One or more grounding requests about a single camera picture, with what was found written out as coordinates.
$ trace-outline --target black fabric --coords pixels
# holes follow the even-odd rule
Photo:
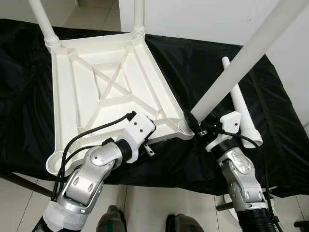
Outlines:
[[[64,28],[55,28],[55,32],[62,40],[117,33]],[[223,71],[221,58],[232,59],[241,49],[238,45],[154,35],[145,39],[183,110],[192,109]],[[37,25],[0,20],[0,71],[1,169],[52,180],[45,170],[54,150],[51,58]],[[263,137],[261,148],[267,157],[269,182],[279,187],[276,195],[308,194],[309,140],[266,56],[239,86]],[[234,110],[229,95],[211,116],[228,110]],[[106,183],[227,193],[214,155],[207,154],[196,138],[175,138],[151,147],[155,156],[141,150],[137,162],[114,170]],[[254,162],[256,176],[264,185],[261,154],[255,149],[243,151]]]

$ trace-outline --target black wire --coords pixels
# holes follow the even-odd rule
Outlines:
[[[270,191],[269,191],[269,182],[268,182],[268,170],[267,170],[267,162],[266,162],[266,157],[264,152],[262,151],[262,149],[259,147],[259,145],[253,141],[252,139],[243,136],[241,134],[234,134],[234,133],[230,133],[230,132],[226,132],[225,130],[220,130],[219,131],[220,134],[226,134],[226,135],[230,135],[236,138],[240,138],[240,139],[244,139],[247,140],[248,142],[250,142],[251,144],[253,144],[258,150],[259,152],[262,154],[263,157],[263,163],[264,163],[264,174],[265,174],[265,189],[266,189],[266,200],[267,200],[267,204],[269,207],[269,211],[270,211],[270,215],[273,218],[273,221],[277,227],[277,229],[279,230],[279,232],[283,232],[281,226],[279,225],[279,223],[277,222],[276,216],[274,214],[273,208],[271,206],[271,201],[270,201]]]
[[[93,148],[93,147],[95,147],[95,146],[84,146],[84,147],[81,147],[81,148],[77,149],[76,151],[74,151],[74,152],[66,159],[65,165],[67,165],[67,163],[69,162],[69,160],[72,159],[77,153],[79,153],[79,152],[81,152],[81,151],[83,151],[83,150],[86,150],[86,149]],[[62,168],[63,168],[63,167],[60,168],[61,170],[59,170],[59,172],[58,172],[58,174],[57,174],[57,179],[60,178],[60,174],[61,174]],[[59,184],[59,181],[56,180],[56,181],[55,181],[55,184],[54,184],[53,194],[52,194],[52,197],[51,197],[51,200],[52,200],[52,201],[56,201],[58,184]]]
[[[69,148],[70,146],[76,141],[78,140],[79,138],[85,136],[85,135],[88,135],[90,133],[93,133],[95,131],[98,131],[98,130],[101,130],[101,129],[104,129],[106,127],[110,127],[116,123],[119,123],[123,120],[125,120],[126,118],[132,118],[136,113],[134,111],[132,111],[131,113],[128,113],[126,115],[124,115],[123,117],[113,121],[113,122],[110,122],[110,123],[107,123],[105,125],[102,125],[102,126],[99,126],[99,127],[96,127],[96,128],[93,128],[93,129],[90,129],[90,130],[87,130],[77,136],[75,136],[74,138],[72,138],[68,144],[66,145],[66,147],[64,148],[64,151],[63,151],[63,154],[62,154],[62,160],[61,160],[61,166],[60,166],[60,169],[59,169],[59,172],[58,172],[58,175],[56,177],[56,180],[55,180],[55,186],[54,186],[54,190],[53,190],[53,195],[52,195],[52,201],[55,201],[56,198],[57,198],[57,188],[58,188],[58,184],[60,182],[60,187],[59,187],[59,191],[58,192],[61,192],[61,190],[63,189],[63,186],[64,186],[64,182],[65,182],[65,179],[64,179],[64,175],[65,175],[65,164],[66,164],[66,156],[67,156],[67,153],[69,151]]]

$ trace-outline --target white 3d-printed part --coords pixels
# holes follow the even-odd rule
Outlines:
[[[149,143],[193,134],[178,127],[183,112],[143,37],[132,33],[64,40],[52,47],[55,152],[46,162],[56,175],[66,144],[76,135],[114,121],[132,110],[154,121]],[[99,130],[75,142],[68,156],[86,145],[117,138],[128,121]],[[82,163],[86,151],[67,165],[66,175]]]

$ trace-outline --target white tape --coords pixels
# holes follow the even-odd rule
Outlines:
[[[63,228],[80,231],[84,227],[87,217],[88,215],[69,211],[57,202],[49,202],[43,214],[46,225],[53,232],[57,232]]]

